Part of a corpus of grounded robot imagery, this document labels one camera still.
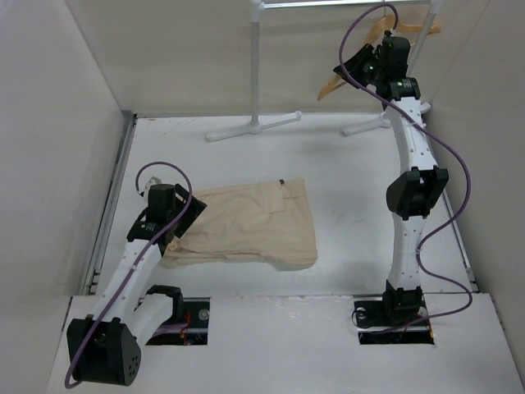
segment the robotic arm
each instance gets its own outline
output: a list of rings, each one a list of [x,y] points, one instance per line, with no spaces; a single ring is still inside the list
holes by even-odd
[[[188,198],[188,191],[180,185],[153,185],[149,189],[148,207],[128,233],[121,262],[101,300],[85,319],[73,319],[67,329],[71,362],[81,352],[72,374],[76,381],[129,386],[139,371],[141,348],[161,324],[180,318],[183,298],[178,287],[153,286],[141,304],[139,298],[169,243],[188,230],[206,204],[193,197],[180,220],[146,250],[139,263],[135,260],[180,214]],[[103,318],[93,335],[86,338],[100,316]]]
[[[382,98],[422,126],[418,82],[406,76],[410,42],[386,31],[380,45],[365,45],[345,63],[349,74],[361,85],[374,85]],[[359,88],[338,66],[334,72]],[[401,162],[401,175],[388,187],[386,203],[394,218],[394,256],[381,300],[354,303],[359,328],[392,327],[414,320],[423,304],[416,249],[431,209],[449,179],[438,168],[427,137],[391,107],[386,117],[394,129]]]

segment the white floor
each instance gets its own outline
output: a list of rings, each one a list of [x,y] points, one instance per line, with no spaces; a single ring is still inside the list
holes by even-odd
[[[180,166],[195,189],[302,176],[317,234],[318,261],[302,270],[269,263],[205,263],[158,267],[149,284],[180,286],[185,296],[301,296],[377,294],[390,270],[394,229],[386,207],[386,188],[399,175],[393,132],[378,129],[343,137],[340,127],[367,116],[305,115],[300,122],[214,143],[207,131],[245,123],[246,117],[140,119],[103,264],[98,293],[118,265],[126,234],[144,208],[135,193],[136,172],[165,160]],[[183,182],[171,169],[154,167],[151,176]],[[432,211],[427,230],[448,218],[443,201]],[[452,228],[423,252],[429,269],[468,284],[463,257]],[[422,276],[425,292],[456,292],[447,282]]]
[[[428,295],[430,312],[458,308],[465,295]],[[83,318],[97,297],[75,297]],[[437,319],[436,344],[360,346],[349,296],[216,297],[208,346],[146,346],[129,387],[83,383],[82,393],[184,394],[523,394],[488,295]],[[69,392],[62,337],[48,394]]]
[[[180,286],[185,296],[212,296],[208,346],[147,346],[131,387],[84,383],[78,393],[383,393],[523,394],[488,295],[467,311],[432,322],[436,345],[360,346],[348,294],[381,293],[390,270],[393,224],[387,186],[399,175],[392,132],[344,138],[339,129],[363,117],[307,115],[262,135],[207,143],[206,131],[243,117],[140,120],[116,209],[99,291],[120,261],[126,234],[145,202],[135,173],[165,160],[187,171],[195,189],[302,176],[317,233],[319,260],[303,270],[269,263],[206,263],[159,267],[149,284]],[[144,174],[181,182],[164,167]],[[441,201],[428,231],[448,218]],[[468,285],[451,228],[423,252],[433,271]],[[422,276],[432,313],[463,305],[450,284]],[[71,318],[83,318],[96,297],[76,297]],[[66,392],[66,338],[48,394]]]

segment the wooden hanger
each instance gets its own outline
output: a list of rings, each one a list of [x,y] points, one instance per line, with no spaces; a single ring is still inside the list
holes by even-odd
[[[363,41],[363,46],[365,44],[373,45],[378,39],[382,38],[385,34],[385,30],[390,30],[394,27],[395,16],[387,15],[377,21],[374,26],[370,29],[367,34],[367,37]],[[397,32],[400,33],[419,33],[422,29],[422,25],[407,25],[399,21],[397,25]],[[432,34],[438,34],[441,32],[441,27],[439,25],[432,25],[427,37]],[[346,82],[342,80],[341,76],[334,75],[330,81],[324,85],[317,96],[317,101],[321,101],[327,94],[333,92],[334,90],[339,89],[341,86],[344,86]]]

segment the garment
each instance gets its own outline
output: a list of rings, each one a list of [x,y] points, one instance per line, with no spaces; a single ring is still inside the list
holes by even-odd
[[[259,261],[311,265],[317,259],[304,179],[197,191],[208,207],[161,264]]]

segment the khaki shorts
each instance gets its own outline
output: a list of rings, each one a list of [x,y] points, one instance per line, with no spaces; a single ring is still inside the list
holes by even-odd
[[[208,205],[167,247],[162,265],[259,261],[311,265],[317,260],[304,179],[195,192]]]

